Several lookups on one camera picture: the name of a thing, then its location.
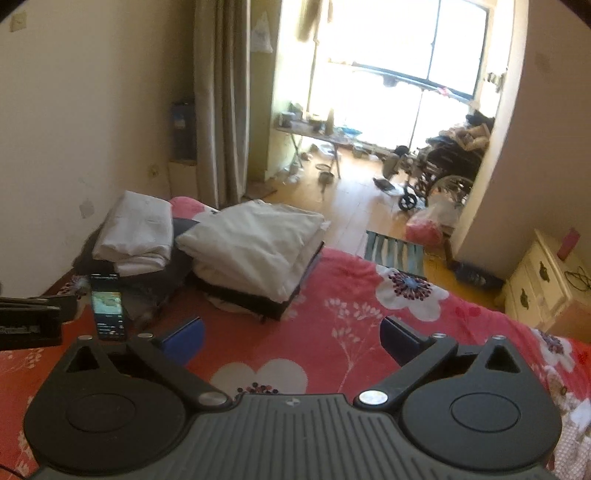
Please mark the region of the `white garment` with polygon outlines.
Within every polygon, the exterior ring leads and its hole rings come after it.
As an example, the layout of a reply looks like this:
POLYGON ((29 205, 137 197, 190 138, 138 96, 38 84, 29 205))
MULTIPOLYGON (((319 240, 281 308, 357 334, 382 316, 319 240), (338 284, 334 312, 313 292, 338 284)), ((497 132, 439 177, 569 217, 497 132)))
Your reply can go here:
POLYGON ((318 212, 253 200, 203 217, 175 241, 193 259, 199 279, 283 303, 328 229, 329 221, 318 212))

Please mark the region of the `striped folding stool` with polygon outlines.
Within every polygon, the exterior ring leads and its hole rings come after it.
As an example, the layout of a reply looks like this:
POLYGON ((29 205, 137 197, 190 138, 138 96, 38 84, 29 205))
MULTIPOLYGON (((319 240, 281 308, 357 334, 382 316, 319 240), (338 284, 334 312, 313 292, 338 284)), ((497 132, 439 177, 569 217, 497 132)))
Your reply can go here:
POLYGON ((367 230, 363 258, 376 264, 425 279, 424 247, 403 239, 367 230))

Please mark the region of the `smartphone on stand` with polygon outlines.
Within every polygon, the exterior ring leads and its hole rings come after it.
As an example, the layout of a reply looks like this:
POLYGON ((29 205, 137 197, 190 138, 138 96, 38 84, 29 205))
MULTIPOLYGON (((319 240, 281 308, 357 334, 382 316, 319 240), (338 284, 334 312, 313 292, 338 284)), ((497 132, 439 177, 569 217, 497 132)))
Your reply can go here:
POLYGON ((118 275, 91 274, 89 283, 98 338, 102 341, 124 341, 127 334, 118 275))

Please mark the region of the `checkered pink white cloth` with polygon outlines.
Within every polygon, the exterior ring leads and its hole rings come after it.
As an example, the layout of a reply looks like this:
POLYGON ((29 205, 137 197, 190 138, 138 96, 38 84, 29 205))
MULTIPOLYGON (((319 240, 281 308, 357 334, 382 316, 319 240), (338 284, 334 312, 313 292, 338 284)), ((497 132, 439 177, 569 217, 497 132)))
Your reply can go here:
POLYGON ((551 471, 558 479, 590 479, 590 399, 579 400, 553 367, 545 368, 546 383, 558 407, 562 432, 555 447, 551 471))

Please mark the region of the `cream bedside cabinet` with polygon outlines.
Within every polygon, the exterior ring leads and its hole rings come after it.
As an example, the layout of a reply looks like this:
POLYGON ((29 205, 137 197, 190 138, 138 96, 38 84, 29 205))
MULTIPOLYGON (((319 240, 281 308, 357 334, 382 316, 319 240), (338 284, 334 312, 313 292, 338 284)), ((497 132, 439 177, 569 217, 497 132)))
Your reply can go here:
POLYGON ((510 318, 546 334, 588 343, 590 268, 574 252, 557 256, 559 242, 536 230, 498 297, 510 318))

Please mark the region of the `white folded sheet pile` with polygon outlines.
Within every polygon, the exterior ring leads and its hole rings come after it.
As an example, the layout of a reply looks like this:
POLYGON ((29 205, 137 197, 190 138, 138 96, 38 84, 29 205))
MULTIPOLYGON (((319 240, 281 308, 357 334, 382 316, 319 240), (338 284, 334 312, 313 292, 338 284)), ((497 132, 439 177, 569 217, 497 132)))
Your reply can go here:
POLYGON ((95 260, 111 262, 120 277, 163 270, 173 245, 171 204, 125 191, 109 211, 92 250, 95 260))

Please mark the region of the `red floral bed blanket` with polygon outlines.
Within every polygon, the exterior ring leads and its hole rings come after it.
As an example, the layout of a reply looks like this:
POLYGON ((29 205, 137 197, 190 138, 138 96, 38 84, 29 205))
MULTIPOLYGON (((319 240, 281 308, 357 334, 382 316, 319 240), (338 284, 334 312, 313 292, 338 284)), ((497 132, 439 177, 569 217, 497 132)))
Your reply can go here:
POLYGON ((401 276, 362 258, 325 249, 300 294, 280 320, 263 321, 211 303, 197 289, 180 289, 161 311, 158 328, 190 317, 204 321, 204 347, 191 372, 232 394, 332 393, 349 397, 396 369, 381 348, 379 325, 393 315, 430 335, 463 344, 496 334, 510 339, 563 410, 590 396, 587 344, 522 325, 433 284, 422 297, 401 291, 401 276))

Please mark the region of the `red cup on cabinet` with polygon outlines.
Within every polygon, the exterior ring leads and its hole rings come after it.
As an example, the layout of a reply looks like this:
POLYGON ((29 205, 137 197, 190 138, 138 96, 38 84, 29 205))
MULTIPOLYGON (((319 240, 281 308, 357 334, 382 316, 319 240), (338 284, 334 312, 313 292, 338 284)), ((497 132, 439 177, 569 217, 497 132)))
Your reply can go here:
POLYGON ((580 240, 580 233, 575 228, 570 228, 560 243, 557 257, 565 262, 580 240))

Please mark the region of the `red plastic bag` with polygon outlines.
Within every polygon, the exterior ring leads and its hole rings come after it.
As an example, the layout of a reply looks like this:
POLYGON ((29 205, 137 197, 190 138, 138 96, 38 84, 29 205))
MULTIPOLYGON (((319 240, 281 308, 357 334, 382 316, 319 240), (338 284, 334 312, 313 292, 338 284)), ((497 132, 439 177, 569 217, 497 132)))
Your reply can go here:
POLYGON ((438 247, 453 234, 460 211, 453 203, 435 203, 415 213, 405 227, 405 239, 424 247, 438 247))

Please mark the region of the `wheelchair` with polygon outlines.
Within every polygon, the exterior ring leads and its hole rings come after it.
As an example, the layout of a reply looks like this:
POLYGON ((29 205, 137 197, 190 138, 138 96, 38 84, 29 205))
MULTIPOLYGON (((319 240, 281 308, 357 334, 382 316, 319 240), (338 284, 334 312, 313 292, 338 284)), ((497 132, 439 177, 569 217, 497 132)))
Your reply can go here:
POLYGON ((399 208, 408 212, 436 193, 447 193, 458 207, 466 204, 482 160, 488 149, 496 119, 476 110, 460 127, 444 130, 427 139, 427 146, 413 153, 399 146, 383 161, 383 177, 375 184, 384 191, 394 189, 390 179, 407 175, 399 208))

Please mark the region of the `wooden table by window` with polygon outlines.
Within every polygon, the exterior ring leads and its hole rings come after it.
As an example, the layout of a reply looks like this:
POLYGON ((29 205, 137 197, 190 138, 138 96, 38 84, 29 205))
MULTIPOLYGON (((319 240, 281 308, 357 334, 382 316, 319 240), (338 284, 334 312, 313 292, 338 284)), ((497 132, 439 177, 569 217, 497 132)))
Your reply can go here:
POLYGON ((304 160, 301 159, 301 141, 304 139, 314 140, 315 142, 327 143, 332 146, 332 159, 329 163, 328 171, 332 173, 335 170, 337 178, 342 178, 341 160, 339 159, 339 148, 351 146, 353 140, 339 131, 333 131, 327 134, 324 128, 315 129, 311 122, 297 118, 294 112, 283 111, 277 115, 274 122, 274 128, 277 132, 282 132, 290 137, 291 144, 294 146, 294 156, 291 162, 298 168, 304 167, 304 160))

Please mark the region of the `beige curtain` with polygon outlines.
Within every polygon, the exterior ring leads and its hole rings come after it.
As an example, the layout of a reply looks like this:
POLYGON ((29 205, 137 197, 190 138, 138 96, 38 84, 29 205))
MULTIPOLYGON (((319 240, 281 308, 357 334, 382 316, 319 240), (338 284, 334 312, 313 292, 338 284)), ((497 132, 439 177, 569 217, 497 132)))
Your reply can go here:
POLYGON ((239 202, 249 162, 249 1, 197 1, 193 92, 199 199, 239 202))

